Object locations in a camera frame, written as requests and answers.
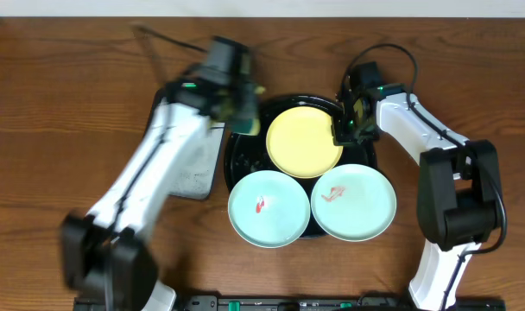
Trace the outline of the green yellow sponge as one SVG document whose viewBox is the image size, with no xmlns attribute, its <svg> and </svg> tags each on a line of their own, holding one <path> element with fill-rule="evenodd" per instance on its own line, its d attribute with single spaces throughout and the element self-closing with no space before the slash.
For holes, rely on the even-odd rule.
<svg viewBox="0 0 525 311">
<path fill-rule="evenodd" d="M 255 83 L 249 82 L 240 88 L 239 98 L 231 130 L 247 136 L 256 136 L 261 128 L 259 120 L 259 95 L 265 89 Z"/>
</svg>

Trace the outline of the yellow plate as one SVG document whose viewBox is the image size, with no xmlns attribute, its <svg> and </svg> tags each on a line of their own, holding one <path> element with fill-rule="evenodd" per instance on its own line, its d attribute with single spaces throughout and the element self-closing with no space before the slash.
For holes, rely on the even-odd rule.
<svg viewBox="0 0 525 311">
<path fill-rule="evenodd" d="M 283 173 L 301 179 L 323 175 L 343 153 L 343 148 L 333 142 L 332 117 L 310 106 L 297 106 L 279 114 L 267 131 L 266 148 Z"/>
</svg>

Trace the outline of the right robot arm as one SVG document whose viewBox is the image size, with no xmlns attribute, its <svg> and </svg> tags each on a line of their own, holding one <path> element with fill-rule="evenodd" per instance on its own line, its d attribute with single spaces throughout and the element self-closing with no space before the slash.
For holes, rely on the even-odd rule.
<svg viewBox="0 0 525 311">
<path fill-rule="evenodd" d="M 497 250 L 507 233 L 497 150 L 451 131 L 428 112 L 411 86 L 386 84 L 375 62 L 349 66 L 334 114 L 335 144 L 392 136 L 419 166 L 417 220 L 426 239 L 408 285 L 419 310 L 447 310 L 468 261 Z"/>
</svg>

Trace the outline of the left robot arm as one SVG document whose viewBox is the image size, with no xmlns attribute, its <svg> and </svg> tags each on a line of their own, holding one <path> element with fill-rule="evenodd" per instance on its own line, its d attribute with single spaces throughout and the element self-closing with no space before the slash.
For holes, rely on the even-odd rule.
<svg viewBox="0 0 525 311">
<path fill-rule="evenodd" d="M 150 42 L 143 44 L 161 81 L 148 128 L 109 191 L 86 216 L 67 215 L 60 232 L 66 286 L 107 310 L 170 310 L 176 293 L 159 279 L 148 242 L 173 180 L 213 124 L 255 135 L 257 84 L 252 53 L 215 36 L 203 62 L 165 77 Z"/>
</svg>

